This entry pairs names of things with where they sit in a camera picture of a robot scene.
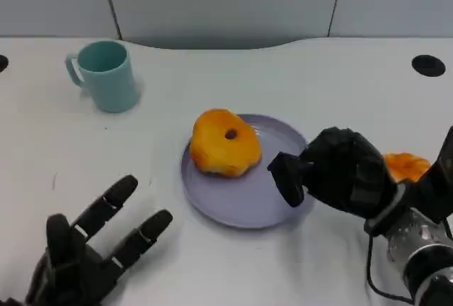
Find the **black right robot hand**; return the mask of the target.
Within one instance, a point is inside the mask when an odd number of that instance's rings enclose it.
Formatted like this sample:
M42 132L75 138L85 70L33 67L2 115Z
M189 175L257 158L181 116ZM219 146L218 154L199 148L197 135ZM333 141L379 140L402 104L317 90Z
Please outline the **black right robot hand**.
M336 210L372 219L397 192L381 153L349 128L322 130L297 156L279 152L268 171L293 208L309 194Z

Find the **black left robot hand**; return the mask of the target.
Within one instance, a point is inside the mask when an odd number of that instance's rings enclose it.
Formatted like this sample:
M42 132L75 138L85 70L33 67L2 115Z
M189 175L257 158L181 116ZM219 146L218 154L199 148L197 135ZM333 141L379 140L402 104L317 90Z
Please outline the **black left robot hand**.
M47 219L45 253L33 273L27 305L99 305L120 277L156 243L173 220L160 210L134 228L103 258L89 246L134 193L138 180L127 175L92 202L73 223L63 214Z

